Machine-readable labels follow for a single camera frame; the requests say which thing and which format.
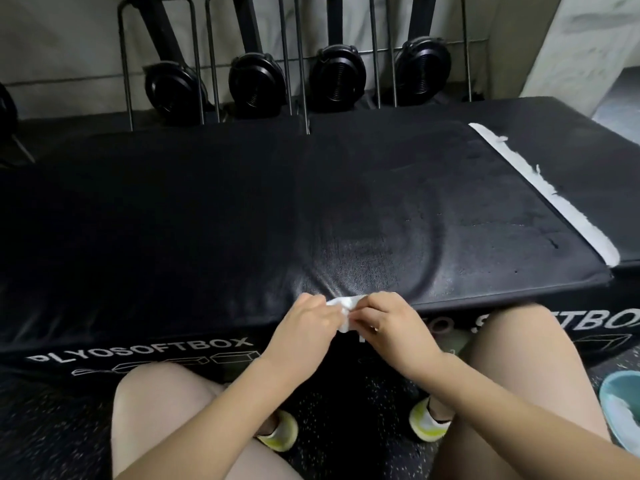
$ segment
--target sneaker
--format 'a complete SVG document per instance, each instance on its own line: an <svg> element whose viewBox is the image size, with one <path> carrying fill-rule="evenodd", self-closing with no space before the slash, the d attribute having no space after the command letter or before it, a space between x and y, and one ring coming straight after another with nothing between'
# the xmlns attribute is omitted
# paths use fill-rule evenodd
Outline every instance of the sneaker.
<svg viewBox="0 0 640 480"><path fill-rule="evenodd" d="M279 423L273 433L268 436L256 436L262 444L278 453L289 451L298 438L298 422L286 411L277 410Z"/></svg>
<svg viewBox="0 0 640 480"><path fill-rule="evenodd" d="M431 417L429 412L430 398L431 396L420 401L411 409L409 413L409 425L411 425L411 429L418 438L422 441L433 443L445 435L451 425L451 421L441 423Z"/></svg>

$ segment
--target blue bucket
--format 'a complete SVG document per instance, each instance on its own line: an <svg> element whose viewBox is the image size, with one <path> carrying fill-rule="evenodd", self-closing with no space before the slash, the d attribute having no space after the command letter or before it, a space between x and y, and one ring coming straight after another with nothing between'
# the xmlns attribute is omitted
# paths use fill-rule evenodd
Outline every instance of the blue bucket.
<svg viewBox="0 0 640 480"><path fill-rule="evenodd" d="M598 398L604 417L618 443L625 450L640 456L640 372L620 371L607 376L600 387ZM622 403L616 398L628 404L633 418L620 407Z"/></svg>

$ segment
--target person's left arm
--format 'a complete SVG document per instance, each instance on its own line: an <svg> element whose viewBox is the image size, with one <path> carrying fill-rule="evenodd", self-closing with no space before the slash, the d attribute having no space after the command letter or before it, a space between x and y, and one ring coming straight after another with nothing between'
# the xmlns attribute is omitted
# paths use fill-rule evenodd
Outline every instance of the person's left arm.
<svg viewBox="0 0 640 480"><path fill-rule="evenodd" d="M116 480L224 479L263 421L316 371L343 320L324 296L300 295L262 357Z"/></svg>

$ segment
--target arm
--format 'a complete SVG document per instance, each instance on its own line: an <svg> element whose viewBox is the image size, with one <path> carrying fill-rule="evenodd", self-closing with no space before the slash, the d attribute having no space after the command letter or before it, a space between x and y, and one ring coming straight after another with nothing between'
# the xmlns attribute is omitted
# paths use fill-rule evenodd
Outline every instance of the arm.
<svg viewBox="0 0 640 480"><path fill-rule="evenodd" d="M343 320L324 296L300 295L262 357L117 480L224 479L263 421L315 372Z"/></svg>
<svg viewBox="0 0 640 480"><path fill-rule="evenodd" d="M527 403L441 352L421 318L399 295L363 298L349 318L391 366L452 407L524 478L637 478L640 459Z"/></svg>

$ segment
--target forearm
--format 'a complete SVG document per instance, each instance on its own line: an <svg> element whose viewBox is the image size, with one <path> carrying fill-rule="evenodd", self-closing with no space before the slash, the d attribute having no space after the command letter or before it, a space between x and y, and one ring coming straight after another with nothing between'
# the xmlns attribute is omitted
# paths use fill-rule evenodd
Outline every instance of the forearm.
<svg viewBox="0 0 640 480"><path fill-rule="evenodd" d="M262 422L292 393L270 363L254 361L194 418L121 473L118 480L223 479Z"/></svg>
<svg viewBox="0 0 640 480"><path fill-rule="evenodd" d="M526 479L636 478L640 460L599 436L523 401L451 354L420 386L450 405Z"/></svg>

